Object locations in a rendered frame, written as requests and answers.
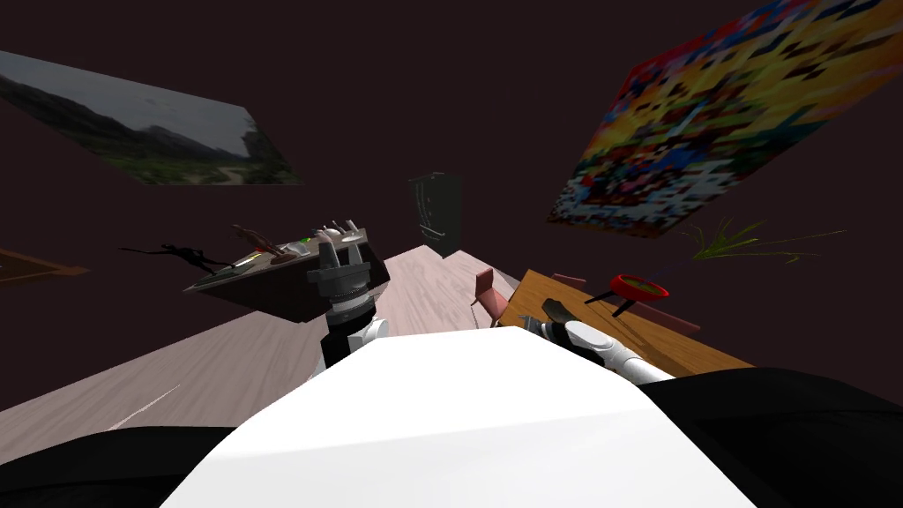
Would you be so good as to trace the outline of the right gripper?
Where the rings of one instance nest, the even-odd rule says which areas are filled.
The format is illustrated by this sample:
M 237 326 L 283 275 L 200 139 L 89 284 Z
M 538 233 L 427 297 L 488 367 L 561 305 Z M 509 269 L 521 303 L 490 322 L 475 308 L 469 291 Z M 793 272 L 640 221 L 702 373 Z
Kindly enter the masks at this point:
M 569 340 L 570 336 L 564 325 L 571 321 L 578 321 L 578 319 L 561 302 L 552 298 L 545 299 L 541 307 L 549 321 L 542 322 L 536 317 L 521 315 L 524 328 L 545 340 Z

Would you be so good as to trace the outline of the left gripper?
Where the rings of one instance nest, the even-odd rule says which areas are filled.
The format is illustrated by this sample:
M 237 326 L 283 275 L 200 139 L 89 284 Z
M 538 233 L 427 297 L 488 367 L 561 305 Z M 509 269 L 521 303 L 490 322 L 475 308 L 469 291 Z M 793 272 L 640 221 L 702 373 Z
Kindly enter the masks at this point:
M 321 296 L 339 296 L 369 289 L 370 263 L 364 262 L 359 243 L 347 248 L 348 265 L 341 265 L 331 241 L 318 245 L 319 269 L 307 271 L 308 282 L 317 287 Z

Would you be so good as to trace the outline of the dark brown table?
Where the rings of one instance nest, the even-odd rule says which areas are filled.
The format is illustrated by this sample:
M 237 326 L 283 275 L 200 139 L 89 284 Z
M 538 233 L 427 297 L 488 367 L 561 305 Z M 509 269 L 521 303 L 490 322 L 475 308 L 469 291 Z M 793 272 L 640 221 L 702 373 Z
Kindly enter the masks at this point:
M 324 314 L 359 316 L 373 306 L 372 288 L 390 280 L 384 262 L 373 251 L 365 230 L 352 221 L 349 229 L 341 227 L 317 230 L 305 242 L 286 243 L 279 250 L 287 256 L 276 261 L 267 251 L 253 253 L 236 262 L 235 269 L 225 268 L 215 276 L 206 276 L 185 291 L 200 293 L 223 301 L 263 312 L 292 323 L 306 323 Z M 363 262 L 370 263 L 369 289 L 346 295 L 321 296 L 308 282 L 307 271 L 319 268 L 318 245 L 331 241 L 341 265 L 348 265 L 347 248 L 359 243 Z

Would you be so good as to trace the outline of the pink chair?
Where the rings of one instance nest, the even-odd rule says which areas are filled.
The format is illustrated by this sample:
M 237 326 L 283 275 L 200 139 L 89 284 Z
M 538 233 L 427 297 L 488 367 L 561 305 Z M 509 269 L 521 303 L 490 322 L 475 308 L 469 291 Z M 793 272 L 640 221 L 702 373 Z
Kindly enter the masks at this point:
M 490 317 L 490 326 L 500 326 L 500 318 L 509 307 L 507 301 L 494 287 L 494 270 L 487 268 L 475 276 L 474 300 L 471 310 L 480 304 Z

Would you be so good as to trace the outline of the red round bowl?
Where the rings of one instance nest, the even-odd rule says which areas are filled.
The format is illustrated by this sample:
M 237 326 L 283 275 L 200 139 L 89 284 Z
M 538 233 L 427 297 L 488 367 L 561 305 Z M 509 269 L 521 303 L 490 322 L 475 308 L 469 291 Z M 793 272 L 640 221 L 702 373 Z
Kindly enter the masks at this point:
M 586 300 L 586 304 L 605 300 L 611 296 L 623 298 L 622 304 L 612 313 L 617 318 L 629 310 L 635 303 L 653 302 L 665 299 L 670 293 L 649 280 L 628 274 L 618 274 L 609 282 L 609 291 Z

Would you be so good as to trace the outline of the black tall cabinet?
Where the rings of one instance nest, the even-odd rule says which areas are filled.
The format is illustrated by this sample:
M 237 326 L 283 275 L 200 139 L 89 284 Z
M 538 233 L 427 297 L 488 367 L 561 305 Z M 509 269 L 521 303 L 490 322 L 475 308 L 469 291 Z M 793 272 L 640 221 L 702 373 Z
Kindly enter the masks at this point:
M 462 179 L 435 172 L 408 182 L 424 244 L 441 258 L 448 258 L 460 250 Z

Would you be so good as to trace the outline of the light wooden table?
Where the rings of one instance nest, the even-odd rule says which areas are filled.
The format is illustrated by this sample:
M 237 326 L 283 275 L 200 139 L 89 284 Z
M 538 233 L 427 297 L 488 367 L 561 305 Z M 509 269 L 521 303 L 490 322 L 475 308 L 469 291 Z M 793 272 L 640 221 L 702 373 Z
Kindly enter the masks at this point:
M 615 300 L 586 304 L 590 295 L 538 272 L 526 271 L 516 287 L 511 284 L 511 277 L 500 272 L 496 272 L 495 277 L 494 287 L 509 297 L 509 304 L 500 318 L 502 326 L 523 327 L 522 316 L 548 321 L 541 304 L 554 299 L 578 320 L 619 340 L 674 377 L 750 367 L 742 360 L 634 314 L 626 312 L 612 317 L 616 310 Z

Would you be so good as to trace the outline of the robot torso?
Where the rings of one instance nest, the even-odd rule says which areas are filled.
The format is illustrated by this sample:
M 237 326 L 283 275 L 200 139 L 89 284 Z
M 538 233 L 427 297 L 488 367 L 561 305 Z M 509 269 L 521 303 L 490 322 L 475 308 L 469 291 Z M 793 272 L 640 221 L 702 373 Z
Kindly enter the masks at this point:
M 634 384 L 518 327 L 377 339 L 161 508 L 756 508 Z

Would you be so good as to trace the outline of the black figure sculpture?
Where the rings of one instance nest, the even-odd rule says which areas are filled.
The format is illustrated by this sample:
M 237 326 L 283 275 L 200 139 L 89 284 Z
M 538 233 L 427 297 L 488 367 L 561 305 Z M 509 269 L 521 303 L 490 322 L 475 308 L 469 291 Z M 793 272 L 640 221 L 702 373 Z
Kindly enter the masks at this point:
M 187 248 L 187 247 L 176 247 L 172 243 L 163 243 L 160 246 L 160 250 L 148 251 L 148 250 L 138 250 L 131 248 L 120 247 L 120 250 L 137 252 L 146 255 L 159 256 L 159 255 L 170 255 L 177 258 L 182 259 L 186 263 L 191 266 L 194 266 L 205 273 L 210 275 L 216 275 L 217 271 L 210 267 L 210 265 L 220 265 L 226 266 L 229 269 L 235 269 L 236 265 L 226 262 L 214 261 L 207 257 L 202 250 Z

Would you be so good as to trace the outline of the green plant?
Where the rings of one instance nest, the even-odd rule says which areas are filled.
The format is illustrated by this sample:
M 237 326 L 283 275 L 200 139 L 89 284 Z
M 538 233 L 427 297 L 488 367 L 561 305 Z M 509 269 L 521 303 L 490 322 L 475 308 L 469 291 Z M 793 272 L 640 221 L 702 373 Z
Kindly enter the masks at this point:
M 725 258 L 783 258 L 785 265 L 792 265 L 804 258 L 818 257 L 818 254 L 798 250 L 775 250 L 775 246 L 835 236 L 847 231 L 838 229 L 779 240 L 761 240 L 757 233 L 767 223 L 766 220 L 759 220 L 741 228 L 733 228 L 733 221 L 735 220 L 721 220 L 709 236 L 697 225 L 690 225 L 689 230 L 682 231 L 681 235 L 689 237 L 697 246 L 697 251 L 682 260 L 679 265 Z

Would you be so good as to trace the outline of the landscape picture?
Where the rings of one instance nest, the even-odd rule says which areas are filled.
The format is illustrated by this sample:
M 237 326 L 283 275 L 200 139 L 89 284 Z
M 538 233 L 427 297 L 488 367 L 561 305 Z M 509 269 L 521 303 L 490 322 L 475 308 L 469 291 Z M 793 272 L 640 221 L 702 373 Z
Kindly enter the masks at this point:
M 241 106 L 0 51 L 0 99 L 148 185 L 297 185 Z

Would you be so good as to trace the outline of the colourful mosaic picture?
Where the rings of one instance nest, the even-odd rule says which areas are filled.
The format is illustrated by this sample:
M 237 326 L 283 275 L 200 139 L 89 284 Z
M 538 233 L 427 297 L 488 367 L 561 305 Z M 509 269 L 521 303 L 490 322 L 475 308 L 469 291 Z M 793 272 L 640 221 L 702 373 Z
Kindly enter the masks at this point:
M 903 0 L 773 0 L 641 63 L 551 223 L 660 237 L 903 72 Z

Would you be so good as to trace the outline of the brown wooden frame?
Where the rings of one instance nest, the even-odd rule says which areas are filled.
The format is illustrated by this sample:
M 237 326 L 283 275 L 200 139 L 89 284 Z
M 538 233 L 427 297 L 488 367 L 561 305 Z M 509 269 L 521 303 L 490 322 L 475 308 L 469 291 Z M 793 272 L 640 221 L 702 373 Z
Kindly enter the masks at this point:
M 0 249 L 0 288 L 77 276 L 87 271 L 80 266 L 59 265 Z

